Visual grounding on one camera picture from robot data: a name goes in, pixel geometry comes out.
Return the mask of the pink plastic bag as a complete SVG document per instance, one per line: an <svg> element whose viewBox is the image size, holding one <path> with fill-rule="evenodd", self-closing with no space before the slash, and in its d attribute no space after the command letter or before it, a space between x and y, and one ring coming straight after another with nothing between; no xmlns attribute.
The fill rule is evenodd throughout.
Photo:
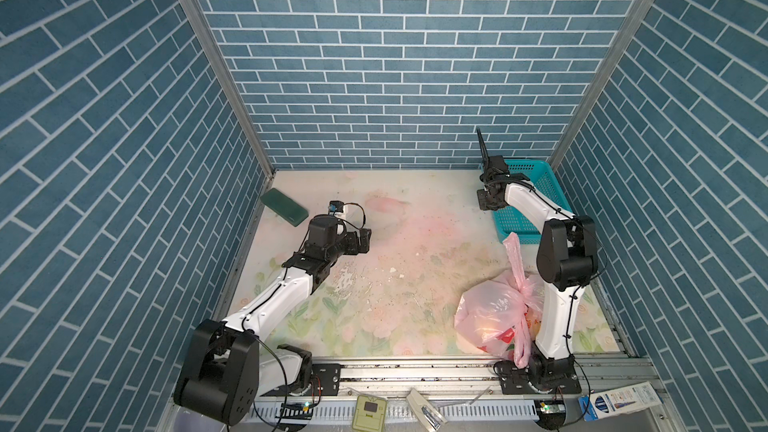
<svg viewBox="0 0 768 432"><path fill-rule="evenodd" d="M525 271L517 234L503 245L509 268L462 294L454 329L462 344L525 369L543 313L543 281Z"/></svg>

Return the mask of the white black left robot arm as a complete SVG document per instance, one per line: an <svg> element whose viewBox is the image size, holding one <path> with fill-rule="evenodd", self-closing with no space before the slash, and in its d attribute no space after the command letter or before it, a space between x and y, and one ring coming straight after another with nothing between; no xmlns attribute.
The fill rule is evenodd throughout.
<svg viewBox="0 0 768 432"><path fill-rule="evenodd" d="M342 201L330 202L327 213L310 220L299 249L263 292L224 319L196 327L173 392L176 405L234 426L256 398L272 392L288 397L315 384L311 352L271 348L266 340L341 257L369 252L372 232L349 222L347 208Z"/></svg>

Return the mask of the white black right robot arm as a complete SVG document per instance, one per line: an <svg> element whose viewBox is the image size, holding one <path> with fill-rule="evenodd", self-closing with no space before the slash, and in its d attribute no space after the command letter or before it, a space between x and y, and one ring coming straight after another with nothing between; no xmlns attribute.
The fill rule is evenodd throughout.
<svg viewBox="0 0 768 432"><path fill-rule="evenodd" d="M571 337L583 289L598 275L594 221L547 199L527 176L511 173L502 156L488 153L481 131L476 134L482 163L483 187L477 191L480 208L512 207L540 234L536 267L546 287L541 325L527 366L528 381L543 393L579 393Z"/></svg>

